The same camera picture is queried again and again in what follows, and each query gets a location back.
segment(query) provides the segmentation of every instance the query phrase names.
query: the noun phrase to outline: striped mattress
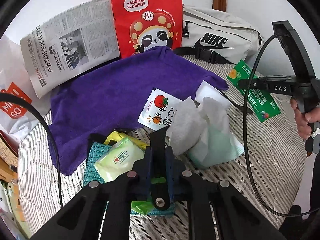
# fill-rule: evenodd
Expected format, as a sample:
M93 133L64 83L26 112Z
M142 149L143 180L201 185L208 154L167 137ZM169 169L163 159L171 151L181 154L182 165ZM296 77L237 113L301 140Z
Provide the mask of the striped mattress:
M185 56L185 58L224 79L234 67L232 64L206 63L192 56ZM243 96L227 79L226 81L230 85L226 94L238 104L243 104ZM276 211L287 213L299 189L306 152L303 141L298 137L289 98L282 95L273 95L273 98L281 114L263 123L260 123L254 114L249 115L248 147L253 176L261 196ZM239 141L243 141L242 113L231 106L228 109L228 116L231 131ZM47 114L45 120L51 124L51 112ZM148 134L151 132L149 128L141 128L132 132L131 135L150 143ZM34 234L60 207L57 170L52 165L47 136L40 124L21 142L18 156L21 206L30 231ZM187 156L182 155L180 159L187 169L199 174L203 179L213 182L221 179L228 180L275 227L281 226L284 218L266 211L255 197L247 175L244 155L206 170L196 168ZM71 176L61 175L64 203L81 190L85 165L83 161ZM171 218L131 216L129 239L188 239L186 203L177 203L176 212Z

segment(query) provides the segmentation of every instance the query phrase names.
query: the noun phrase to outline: human hand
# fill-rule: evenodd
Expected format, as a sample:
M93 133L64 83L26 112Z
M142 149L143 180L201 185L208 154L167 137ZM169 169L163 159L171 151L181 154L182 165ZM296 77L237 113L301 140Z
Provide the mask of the human hand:
M294 118L296 120L299 136L302 139L307 140L311 134L311 127L308 126L309 123L320 121L320 107L316 107L311 112L302 114L298 109L297 101L291 98L290 104L294 110Z

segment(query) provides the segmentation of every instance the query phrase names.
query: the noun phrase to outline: purple cloth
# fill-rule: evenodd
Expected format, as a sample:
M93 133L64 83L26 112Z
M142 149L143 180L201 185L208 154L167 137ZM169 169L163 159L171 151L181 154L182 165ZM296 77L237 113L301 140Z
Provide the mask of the purple cloth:
M138 117L153 88L176 98L193 99L201 82L227 90L216 74L175 55L168 47L118 60L60 86L51 99L52 125L60 169L71 175L86 158L91 133L110 134L115 128L142 127ZM52 163L56 157L49 144Z

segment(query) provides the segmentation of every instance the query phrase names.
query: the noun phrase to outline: green label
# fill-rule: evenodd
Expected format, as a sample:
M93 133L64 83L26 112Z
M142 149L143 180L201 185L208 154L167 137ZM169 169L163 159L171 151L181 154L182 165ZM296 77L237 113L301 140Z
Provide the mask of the green label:
M248 79L250 74L251 69L243 60L240 60L233 70L231 70L227 78L240 91L240 93L244 95L245 89L240 89L238 87L238 81L240 79ZM264 122L265 120L281 113L276 102L267 91L251 89L249 91L248 102L251 104L260 122Z

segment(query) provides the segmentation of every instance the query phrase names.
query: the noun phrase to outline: teal cloth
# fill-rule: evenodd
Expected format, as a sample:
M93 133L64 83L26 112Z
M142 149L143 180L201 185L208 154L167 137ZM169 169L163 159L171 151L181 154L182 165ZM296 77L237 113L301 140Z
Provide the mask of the teal cloth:
M83 187L87 185L90 181L97 180L100 183L104 183L103 178L97 172L96 168L94 167L95 162L104 154L107 154L108 151L111 149L111 146L94 142L91 146L87 165L84 170L84 178L83 178ZM149 212L148 216L173 216L174 215L174 208L175 204L172 203L170 207L165 210L161 211L154 208L151 212ZM137 212L131 210L132 215L138 215Z

